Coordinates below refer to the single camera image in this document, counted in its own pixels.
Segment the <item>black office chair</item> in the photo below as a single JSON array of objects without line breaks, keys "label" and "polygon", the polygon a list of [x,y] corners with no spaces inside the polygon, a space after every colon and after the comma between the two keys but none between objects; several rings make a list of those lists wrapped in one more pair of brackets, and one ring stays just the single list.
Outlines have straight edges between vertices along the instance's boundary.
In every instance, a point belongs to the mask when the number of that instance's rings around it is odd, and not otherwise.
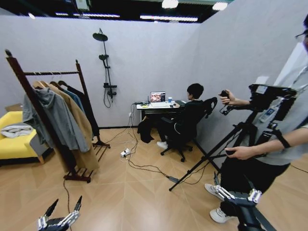
[{"label": "black office chair", "polygon": [[[198,123],[200,122],[200,120],[205,117],[208,118],[209,115],[212,113],[212,111],[214,110],[214,108],[217,105],[217,98],[213,97],[211,99],[205,100],[201,107],[203,108],[204,113],[202,114],[202,116],[200,116]],[[172,120],[169,120],[167,118],[162,118],[164,121],[169,122],[169,123],[173,123]],[[163,152],[161,152],[161,155],[165,155],[165,153],[167,151],[169,151],[170,149],[177,149],[179,154],[181,155],[182,159],[181,162],[185,161],[185,156],[183,154],[183,149],[188,149],[188,151],[192,151],[193,147],[186,145],[186,143],[192,141],[194,138],[196,137],[196,135],[191,135],[191,134],[178,134],[175,137],[168,137],[167,139],[167,144],[168,144],[168,148],[165,149]]]}]

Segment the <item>black ceiling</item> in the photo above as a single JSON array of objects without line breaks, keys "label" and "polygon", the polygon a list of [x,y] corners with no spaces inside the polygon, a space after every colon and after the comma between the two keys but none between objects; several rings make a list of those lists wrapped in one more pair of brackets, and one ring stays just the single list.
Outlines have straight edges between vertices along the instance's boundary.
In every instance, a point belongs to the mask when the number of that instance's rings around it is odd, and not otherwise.
[{"label": "black ceiling", "polygon": [[[157,1],[140,0],[90,0],[91,6],[87,13],[107,13],[118,14],[120,18],[116,20],[145,21],[140,19],[140,15],[162,15],[162,16],[194,16],[198,17],[198,23],[205,21],[217,11],[212,9],[213,5],[204,4],[184,4],[179,3],[175,9],[163,9],[162,3]],[[76,0],[1,0],[0,7],[16,15],[60,17],[56,12],[68,13],[71,17],[73,13],[82,13],[77,9]]]}]

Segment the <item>white sneaker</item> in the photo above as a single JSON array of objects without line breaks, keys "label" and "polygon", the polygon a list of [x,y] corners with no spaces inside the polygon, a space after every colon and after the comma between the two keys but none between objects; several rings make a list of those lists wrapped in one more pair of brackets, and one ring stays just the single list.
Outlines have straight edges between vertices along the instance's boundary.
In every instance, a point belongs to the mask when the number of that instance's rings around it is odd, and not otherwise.
[{"label": "white sneaker", "polygon": [[220,200],[224,201],[224,199],[215,191],[214,186],[212,184],[205,184],[204,188],[212,195],[218,197]]},{"label": "white sneaker", "polygon": [[213,209],[210,211],[210,217],[217,223],[225,223],[227,220],[230,220],[231,218],[235,217],[230,217],[227,216],[220,208]]},{"label": "white sneaker", "polygon": [[163,149],[167,149],[167,148],[168,148],[168,144],[167,144],[166,141],[165,141],[165,142],[158,141],[158,142],[157,142],[157,145],[158,145],[159,147],[163,148]]}]

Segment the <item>wooden clothes rack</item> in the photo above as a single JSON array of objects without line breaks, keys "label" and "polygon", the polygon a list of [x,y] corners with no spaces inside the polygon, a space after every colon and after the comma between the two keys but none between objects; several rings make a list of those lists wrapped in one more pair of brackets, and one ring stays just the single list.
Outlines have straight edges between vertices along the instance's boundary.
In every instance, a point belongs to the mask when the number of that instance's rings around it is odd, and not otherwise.
[{"label": "wooden clothes rack", "polygon": [[[81,169],[75,170],[75,163],[74,163],[74,161],[72,161],[72,158],[74,158],[74,156],[73,156],[71,150],[69,150],[67,146],[61,144],[61,141],[60,141],[57,133],[55,132],[55,130],[54,130],[50,120],[48,119],[42,105],[40,104],[39,100],[37,99],[37,97],[36,97],[36,95],[33,91],[33,88],[31,87],[29,81],[26,78],[26,76],[50,76],[50,75],[78,74],[82,88],[83,88],[83,92],[84,92],[85,96],[87,97],[88,101],[90,102],[87,87],[86,87],[86,84],[85,84],[85,81],[84,81],[84,78],[83,78],[83,75],[82,75],[81,67],[80,67],[80,64],[78,63],[78,60],[76,60],[77,71],[24,72],[22,70],[21,66],[19,65],[17,59],[12,56],[12,53],[9,50],[5,50],[5,52],[8,55],[8,57],[6,58],[7,61],[9,62],[11,68],[13,69],[14,73],[16,74],[16,76],[17,76],[19,82],[21,83],[22,87],[24,88],[29,100],[31,101],[33,107],[35,108],[35,110],[36,110],[37,114],[39,115],[41,121],[45,125],[46,130],[50,134],[50,136],[51,136],[51,138],[54,142],[55,147],[59,150],[60,155],[62,156],[67,168],[69,169],[69,173],[64,176],[64,179],[66,179],[66,180],[80,180],[80,181],[86,181],[87,183],[90,183],[91,182],[91,175],[92,175],[93,171],[91,171],[88,176],[85,176],[85,173],[87,171],[86,169],[83,171],[82,174],[81,174],[81,172],[82,172]],[[100,146],[100,149],[98,150],[98,152],[104,146],[105,149],[104,149],[102,155],[104,154],[104,152],[106,151],[107,148],[110,148],[109,144],[106,144],[106,143],[101,141],[100,136],[97,136],[97,142],[93,143],[93,146],[95,148],[97,146]]]}]

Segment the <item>glasses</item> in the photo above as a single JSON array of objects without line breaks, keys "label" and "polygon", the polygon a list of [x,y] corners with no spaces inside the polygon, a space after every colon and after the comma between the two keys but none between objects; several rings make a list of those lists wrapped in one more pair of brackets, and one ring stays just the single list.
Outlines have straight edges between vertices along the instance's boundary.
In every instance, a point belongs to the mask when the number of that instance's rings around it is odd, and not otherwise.
[{"label": "glasses", "polygon": [[295,38],[298,42],[303,42],[305,38],[308,38],[308,29],[305,30],[302,34],[296,35]]}]

